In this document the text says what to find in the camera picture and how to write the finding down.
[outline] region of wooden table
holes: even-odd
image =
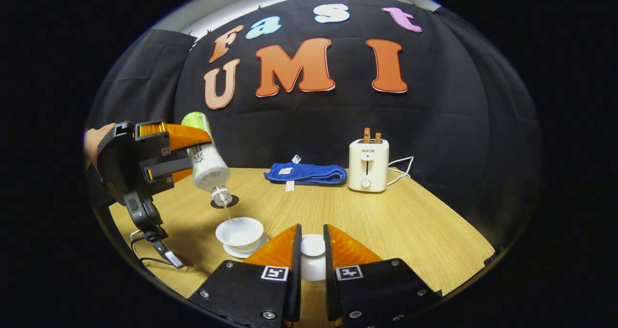
[[[300,223],[303,235],[322,234],[329,223],[363,243],[382,259],[401,258],[433,290],[445,295],[483,268],[494,249],[489,242],[445,203],[409,177],[389,185],[386,191],[361,193],[341,187],[285,185],[265,180],[269,169],[231,168],[228,187],[240,202],[229,208],[232,218],[251,216],[260,220],[270,238]],[[389,171],[389,181],[399,175]],[[145,260],[146,266],[170,288],[190,297],[208,275],[226,259],[214,231],[227,220],[223,209],[210,206],[210,194],[194,185],[189,176],[174,189],[153,197],[169,237],[165,245],[194,262],[197,267],[177,270]],[[118,229],[129,243],[133,225],[126,207],[110,207]],[[137,242],[140,257],[159,255],[149,242]],[[300,322],[295,327],[334,327],[326,320],[325,284],[302,284]]]

